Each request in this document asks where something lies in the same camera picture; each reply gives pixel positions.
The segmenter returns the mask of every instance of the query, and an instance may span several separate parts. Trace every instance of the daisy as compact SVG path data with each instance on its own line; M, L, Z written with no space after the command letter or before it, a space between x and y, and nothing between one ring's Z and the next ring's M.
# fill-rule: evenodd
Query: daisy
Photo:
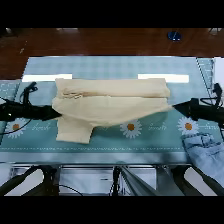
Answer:
M126 138L135 138L141 134L141 123L138 120L129 121L120 125L120 130Z
M182 117L178 121L178 130L182 131L182 135L198 133L198 124L191 118Z
M26 124L26 121L23 118L17 118L15 121L8 122L5 132L11 132L16 131L17 129L21 128L23 125ZM8 138L17 138L21 134L23 134L23 131L26 130L26 127L23 127L22 129L8 134Z

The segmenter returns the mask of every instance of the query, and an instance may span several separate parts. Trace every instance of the teal tablecloth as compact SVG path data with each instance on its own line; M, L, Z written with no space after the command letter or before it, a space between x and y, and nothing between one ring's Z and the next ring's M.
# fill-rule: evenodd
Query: teal tablecloth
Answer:
M83 79L137 79L138 74L186 74L189 83L168 83L170 104L192 97L208 97L201 72L194 57L148 56L70 56L29 58L24 75L65 74ZM16 100L28 83L21 83ZM30 95L35 105L51 104L56 94L54 82L38 82L38 91ZM208 132L221 141L216 123L193 122L177 111L158 113L138 121L140 134L130 139L120 126L96 128L90 144L56 141L56 121L32 121L17 136L4 136L1 162L78 163L78 164L166 164L188 163L181 135L186 127L192 132ZM15 123L8 123L8 128Z

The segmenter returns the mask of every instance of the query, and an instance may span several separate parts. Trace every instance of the wooden floor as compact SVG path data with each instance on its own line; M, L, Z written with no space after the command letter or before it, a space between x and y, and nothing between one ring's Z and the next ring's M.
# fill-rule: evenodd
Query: wooden floor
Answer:
M178 30L179 42L167 33ZM26 28L0 38L0 79L21 78L28 57L71 55L224 55L224 31L209 28Z

